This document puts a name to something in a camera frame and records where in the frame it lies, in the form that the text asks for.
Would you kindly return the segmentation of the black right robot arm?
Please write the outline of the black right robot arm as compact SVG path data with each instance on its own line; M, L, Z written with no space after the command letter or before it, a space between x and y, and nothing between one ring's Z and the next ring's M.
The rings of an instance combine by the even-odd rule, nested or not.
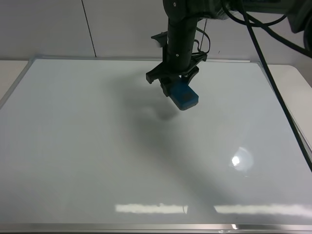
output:
M168 16L168 30L152 38L162 48L162 63L146 74L149 83L160 81L165 96L170 96L173 87L180 83L189 83L198 73L198 64L207 59L207 52L200 49L193 52L196 42L195 33L200 31L197 23L202 19L225 20L235 18L231 12L243 10L281 14L278 20L260 23L250 17L252 27L260 27L273 38L299 53L312 56L312 2L310 0L165 0L163 7ZM304 47L288 43L285 39L271 33L270 26L288 19L293 33L303 32Z

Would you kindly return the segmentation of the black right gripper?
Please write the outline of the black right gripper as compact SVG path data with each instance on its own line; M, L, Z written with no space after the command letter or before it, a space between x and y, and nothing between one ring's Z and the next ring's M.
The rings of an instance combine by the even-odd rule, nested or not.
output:
M208 53L198 50L193 52L195 31L179 35L177 31L167 32L167 44L162 48L162 62L146 73L146 80L151 84L159 79L166 97L171 94L172 77L187 76L201 61L206 61Z

